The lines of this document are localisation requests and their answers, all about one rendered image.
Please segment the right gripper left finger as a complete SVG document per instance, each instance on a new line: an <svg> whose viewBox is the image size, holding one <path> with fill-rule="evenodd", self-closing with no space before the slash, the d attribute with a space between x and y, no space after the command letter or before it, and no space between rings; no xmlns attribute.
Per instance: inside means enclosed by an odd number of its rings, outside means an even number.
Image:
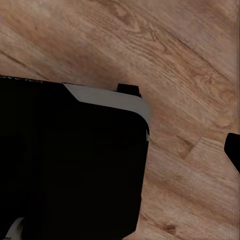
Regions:
<svg viewBox="0 0 240 240"><path fill-rule="evenodd" d="M22 133L0 138L0 193L26 153Z"/></svg>

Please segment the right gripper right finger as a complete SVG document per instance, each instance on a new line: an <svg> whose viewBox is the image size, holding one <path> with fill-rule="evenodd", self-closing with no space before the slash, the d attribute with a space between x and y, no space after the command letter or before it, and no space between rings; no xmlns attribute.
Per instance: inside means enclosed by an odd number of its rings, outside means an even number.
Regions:
<svg viewBox="0 0 240 240"><path fill-rule="evenodd" d="M228 133L225 140L224 151L240 173L240 135Z"/></svg>

